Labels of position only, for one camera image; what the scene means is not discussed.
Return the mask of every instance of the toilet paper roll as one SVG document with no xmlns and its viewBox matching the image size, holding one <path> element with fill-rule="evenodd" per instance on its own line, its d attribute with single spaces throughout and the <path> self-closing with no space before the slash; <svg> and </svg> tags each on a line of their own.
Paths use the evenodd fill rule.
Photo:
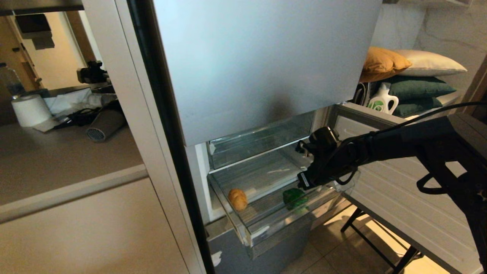
<svg viewBox="0 0 487 274">
<path fill-rule="evenodd" d="M 12 101 L 21 127 L 31 127 L 51 118 L 51 112 L 40 95 L 23 96 Z"/>
</svg>

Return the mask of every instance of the transparent drawer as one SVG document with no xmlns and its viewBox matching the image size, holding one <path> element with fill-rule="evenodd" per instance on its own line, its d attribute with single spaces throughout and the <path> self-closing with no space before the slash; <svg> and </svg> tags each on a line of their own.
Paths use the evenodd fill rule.
<svg viewBox="0 0 487 274">
<path fill-rule="evenodd" d="M 254 128 L 207 143 L 210 167 L 218 169 L 310 135 L 315 112 Z"/>
<path fill-rule="evenodd" d="M 337 195 L 328 185 L 306 192 L 297 190 L 297 174 L 309 166 L 312 156 L 305 157 L 294 147 L 295 144 L 289 145 L 208 175 L 240 240 L 249 248 L 290 227 Z M 245 193 L 245 209 L 235 210 L 228 197 L 232 189 Z M 292 197 L 290 193 L 301 194 Z M 260 252 L 272 247 L 266 246 Z"/>
</svg>

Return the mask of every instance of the marble wall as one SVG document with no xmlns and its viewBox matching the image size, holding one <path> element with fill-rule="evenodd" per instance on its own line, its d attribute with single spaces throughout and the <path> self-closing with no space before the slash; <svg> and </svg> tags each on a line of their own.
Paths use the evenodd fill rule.
<svg viewBox="0 0 487 274">
<path fill-rule="evenodd" d="M 468 9 L 427 9 L 414 48 L 447 56 L 466 67 L 466 73 L 441 77 L 465 92 L 487 54 L 487 0 L 474 0 Z"/>
<path fill-rule="evenodd" d="M 418 5 L 382 4 L 371 45 L 412 49 L 425 12 L 426 8 Z"/>
</svg>

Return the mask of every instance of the white bottle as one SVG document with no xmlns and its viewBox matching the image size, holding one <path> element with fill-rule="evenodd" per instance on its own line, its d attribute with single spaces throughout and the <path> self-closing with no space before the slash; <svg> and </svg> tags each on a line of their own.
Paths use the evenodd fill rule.
<svg viewBox="0 0 487 274">
<path fill-rule="evenodd" d="M 368 108 L 375 109 L 380 112 L 392 114 L 399 104 L 399 98 L 389 95 L 391 83 L 382 83 L 377 94 L 375 94 L 369 101 Z M 389 109 L 389 102 L 393 101 L 393 106 Z"/>
</svg>

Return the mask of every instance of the green pillow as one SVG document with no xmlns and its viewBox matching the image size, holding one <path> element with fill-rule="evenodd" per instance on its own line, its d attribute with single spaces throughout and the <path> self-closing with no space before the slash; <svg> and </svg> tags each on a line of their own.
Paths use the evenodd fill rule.
<svg viewBox="0 0 487 274">
<path fill-rule="evenodd" d="M 442 106 L 441 102 L 435 97 L 403 100 L 399 101 L 399 105 L 394 110 L 393 115 L 404 118 Z"/>
<path fill-rule="evenodd" d="M 438 97 L 456 91 L 435 77 L 394 76 L 383 80 L 383 82 L 391 83 L 389 95 L 397 96 L 399 101 Z"/>
</svg>

